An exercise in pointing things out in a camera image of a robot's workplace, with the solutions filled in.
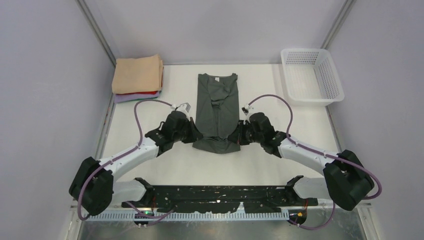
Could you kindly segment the dark grey t-shirt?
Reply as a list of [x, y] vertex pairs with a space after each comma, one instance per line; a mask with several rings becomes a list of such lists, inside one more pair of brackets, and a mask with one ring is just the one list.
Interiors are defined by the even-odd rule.
[[240, 146], [228, 140], [239, 119], [238, 75], [199, 74], [195, 126], [203, 138], [194, 142], [192, 147], [214, 154], [239, 152]]

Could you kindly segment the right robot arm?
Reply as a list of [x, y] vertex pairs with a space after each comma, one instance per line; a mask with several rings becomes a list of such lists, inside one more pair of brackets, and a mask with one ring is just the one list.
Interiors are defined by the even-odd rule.
[[328, 152], [301, 142], [275, 130], [262, 112], [239, 120], [228, 140], [240, 146], [258, 143], [270, 155], [292, 160], [321, 174], [314, 178], [303, 176], [292, 184], [301, 199], [332, 200], [340, 208], [351, 211], [375, 187], [371, 175], [363, 170], [352, 151]]

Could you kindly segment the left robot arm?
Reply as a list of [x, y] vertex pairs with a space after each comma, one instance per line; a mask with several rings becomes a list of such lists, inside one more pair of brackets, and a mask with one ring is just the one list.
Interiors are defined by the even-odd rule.
[[85, 209], [89, 216], [99, 215], [109, 206], [121, 202], [139, 201], [147, 193], [146, 185], [135, 179], [118, 180], [142, 163], [169, 151], [174, 143], [189, 144], [202, 138], [194, 120], [174, 110], [158, 128], [147, 132], [136, 145], [115, 156], [83, 160], [68, 192], [77, 200], [77, 209]]

